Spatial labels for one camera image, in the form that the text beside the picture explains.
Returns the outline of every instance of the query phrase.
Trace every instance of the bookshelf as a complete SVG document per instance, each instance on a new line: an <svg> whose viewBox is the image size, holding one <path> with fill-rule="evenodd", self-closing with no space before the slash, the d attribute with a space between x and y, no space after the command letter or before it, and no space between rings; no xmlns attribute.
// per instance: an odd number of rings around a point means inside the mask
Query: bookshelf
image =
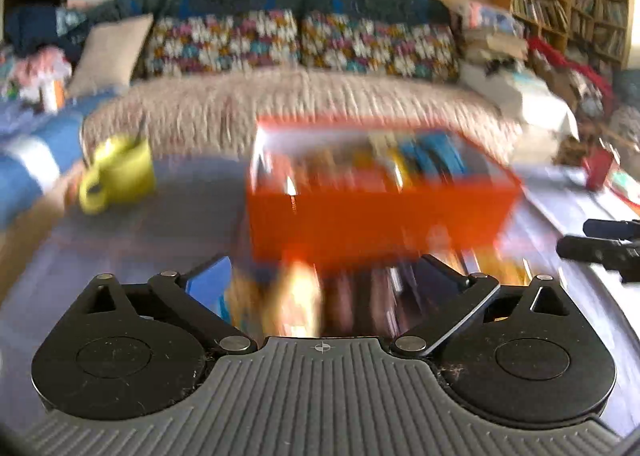
<svg viewBox="0 0 640 456"><path fill-rule="evenodd" d="M625 68L631 45L635 0L492 0L525 26L528 36L546 40L560 52L574 44Z"/></svg>

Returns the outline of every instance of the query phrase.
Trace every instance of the gray ribbed plate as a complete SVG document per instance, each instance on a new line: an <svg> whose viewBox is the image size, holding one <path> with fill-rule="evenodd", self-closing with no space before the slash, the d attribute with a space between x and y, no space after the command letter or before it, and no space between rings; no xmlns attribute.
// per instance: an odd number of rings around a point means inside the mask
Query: gray ribbed plate
<svg viewBox="0 0 640 456"><path fill-rule="evenodd" d="M28 441L57 456L595 456L618 438L592 421L494 425L447 396L425 363L388 355L375 339L271 338L255 354L220 359L170 409L125 422L55 411Z"/></svg>

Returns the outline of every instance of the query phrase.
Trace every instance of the metal screw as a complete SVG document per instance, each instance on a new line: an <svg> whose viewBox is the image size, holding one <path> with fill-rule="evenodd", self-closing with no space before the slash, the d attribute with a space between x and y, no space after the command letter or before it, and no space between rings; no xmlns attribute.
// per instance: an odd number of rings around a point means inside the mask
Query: metal screw
<svg viewBox="0 0 640 456"><path fill-rule="evenodd" d="M402 351L422 351L427 347L427 343L420 337L406 335L396 341L396 347Z"/></svg>
<svg viewBox="0 0 640 456"><path fill-rule="evenodd" d="M245 351L251 346L251 341L241 335L229 335L220 341L220 347L226 351Z"/></svg>

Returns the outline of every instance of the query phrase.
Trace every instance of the crosshair symbol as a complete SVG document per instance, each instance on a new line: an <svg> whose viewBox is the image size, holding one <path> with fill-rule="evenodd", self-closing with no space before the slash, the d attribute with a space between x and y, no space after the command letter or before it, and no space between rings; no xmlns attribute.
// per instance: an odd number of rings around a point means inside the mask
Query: crosshair symbol
<svg viewBox="0 0 640 456"><path fill-rule="evenodd" d="M325 352L327 352L327 351L329 351L331 349L331 346L329 346L329 344L327 344L327 343L321 342L319 344L316 344L314 346L314 349L316 351L319 351L320 353L325 353Z"/></svg>

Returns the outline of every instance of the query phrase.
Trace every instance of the beige pillow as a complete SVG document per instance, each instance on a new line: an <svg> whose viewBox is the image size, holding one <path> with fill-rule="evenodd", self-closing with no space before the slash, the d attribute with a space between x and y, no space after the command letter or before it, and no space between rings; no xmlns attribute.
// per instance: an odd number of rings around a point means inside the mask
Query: beige pillow
<svg viewBox="0 0 640 456"><path fill-rule="evenodd" d="M110 86L128 86L146 36L152 14L96 25L86 39L68 97L94 94Z"/></svg>

